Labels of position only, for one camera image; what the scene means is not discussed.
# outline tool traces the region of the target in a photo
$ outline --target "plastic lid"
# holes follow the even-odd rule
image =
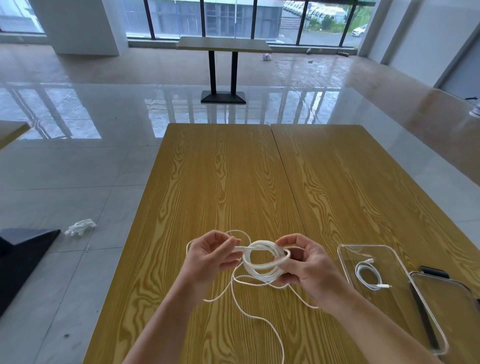
[[[348,282],[363,297],[430,352],[436,355],[448,352],[445,334],[395,250],[388,245],[342,244],[337,251]],[[388,288],[372,291],[357,278],[357,264],[367,260]],[[368,269],[359,274],[366,283],[378,283],[378,278]]]
[[[480,358],[480,305],[456,280],[412,272],[411,277],[449,343],[445,363],[476,363]]]

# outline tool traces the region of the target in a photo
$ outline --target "white cable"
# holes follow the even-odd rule
[[[241,283],[241,284],[246,284],[247,286],[258,286],[258,287],[270,286],[270,287],[273,287],[277,290],[280,290],[280,289],[288,286],[292,290],[292,292],[295,293],[295,295],[300,299],[300,301],[302,301],[306,306],[308,306],[309,308],[313,308],[313,309],[318,309],[318,307],[315,307],[315,306],[312,306],[312,305],[306,303],[300,297],[300,295],[297,292],[295,292],[295,290],[292,288],[292,286],[290,286],[289,284],[286,284],[285,286],[282,286],[282,287],[274,286],[273,284],[271,284],[274,280],[276,280],[278,277],[280,277],[283,274],[284,271],[282,269],[280,269],[278,267],[278,265],[282,264],[283,262],[285,262],[287,259],[290,258],[290,250],[288,250],[287,248],[282,249],[277,244],[275,244],[274,242],[271,242],[271,241],[268,241],[268,240],[257,240],[255,242],[252,242],[252,240],[250,239],[250,236],[248,236],[248,234],[243,232],[242,230],[230,230],[230,231],[227,231],[226,234],[229,234],[231,232],[241,232],[241,233],[245,234],[248,238],[248,241],[250,242],[250,245],[249,246],[237,246],[233,249],[234,252],[243,251],[243,257],[242,257],[243,261],[240,262],[235,267],[235,269],[233,270],[232,275],[230,277],[230,282],[227,284],[227,286],[222,291],[222,293],[220,293],[217,297],[215,297],[212,300],[204,300],[204,301],[205,302],[214,302],[214,301],[218,300],[220,297],[223,296],[223,294],[227,291],[228,287],[230,286],[231,291],[232,291],[233,301],[237,305],[240,312],[242,312],[242,314],[244,314],[245,316],[250,317],[250,318],[256,318],[258,320],[262,320],[262,321],[264,321],[264,322],[266,322],[270,325],[270,327],[272,328],[273,332],[275,333],[278,341],[280,342],[280,348],[282,349],[282,364],[284,364],[285,363],[285,348],[283,346],[283,342],[282,342],[282,339],[280,338],[280,335],[279,335],[278,331],[275,329],[275,327],[272,325],[272,323],[270,321],[268,321],[266,318],[249,315],[248,313],[246,313],[245,311],[242,310],[239,303],[237,302],[237,298],[235,297],[235,292],[233,290],[233,281],[235,281],[237,283]],[[193,242],[193,240],[187,244],[187,247],[186,247],[186,252],[187,253],[188,253],[188,249],[190,247],[190,244],[192,242]],[[254,264],[250,261],[250,253],[252,252],[252,250],[266,250],[266,251],[271,252],[275,257],[281,257],[281,258],[279,258],[277,260],[274,260],[270,263]],[[251,275],[235,276],[235,272],[242,265],[245,267],[247,272],[249,272]],[[262,273],[258,273],[256,271],[256,269],[269,269],[269,268],[273,268],[273,269],[271,271],[269,271],[268,273],[263,273],[262,274]],[[239,280],[239,278],[253,278],[253,279],[259,280],[263,283],[255,284],[255,283],[244,282],[244,281]]]
[[[375,268],[373,266],[373,259],[367,259],[367,260],[363,260],[361,262],[359,262],[356,267],[355,267],[355,275],[357,276],[358,280],[360,282],[362,282],[362,284],[367,287],[369,290],[372,290],[372,291],[378,291],[379,289],[381,288],[390,288],[391,286],[389,284],[383,284],[382,282],[382,276],[380,275],[380,273],[378,272],[377,268]],[[370,284],[370,283],[367,283],[361,276],[361,271],[363,271],[364,269],[366,270],[369,270],[370,272],[372,272],[376,277],[377,277],[377,280],[378,280],[378,283],[377,284]]]

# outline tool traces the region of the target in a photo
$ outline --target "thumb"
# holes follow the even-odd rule
[[[279,267],[288,273],[298,276],[300,275],[302,264],[304,263],[298,260],[289,258],[286,260],[285,263],[280,264]]]
[[[237,239],[234,236],[230,236],[218,248],[212,251],[210,255],[215,260],[223,261],[236,246]]]

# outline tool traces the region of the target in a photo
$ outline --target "table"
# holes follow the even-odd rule
[[[409,270],[444,269],[480,293],[480,252],[363,127],[170,124],[84,364],[121,363],[172,285],[186,243],[211,229],[253,240],[304,233],[336,263],[339,244],[384,243]],[[219,277],[211,296],[228,280]],[[366,362],[336,320],[291,292],[235,290],[246,312],[277,328],[286,363]],[[231,295],[194,311],[180,359],[280,361],[270,327],[242,316]]]
[[[201,102],[215,104],[245,104],[245,94],[237,92],[237,65],[239,52],[271,53],[272,49],[262,39],[218,38],[182,36],[177,49],[208,50],[211,91],[203,91]],[[215,81],[215,51],[232,52],[232,80],[230,92],[217,91]]]
[[[27,122],[0,120],[0,150],[29,129]],[[0,230],[0,316],[58,234],[60,230]]]

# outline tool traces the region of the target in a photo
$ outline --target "brown floor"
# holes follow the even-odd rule
[[[240,86],[352,87],[480,185],[480,123],[472,105],[359,57],[240,53]],[[121,57],[58,56],[49,46],[0,45],[0,82],[208,85],[206,52],[130,49]],[[218,85],[230,54],[216,53]]]

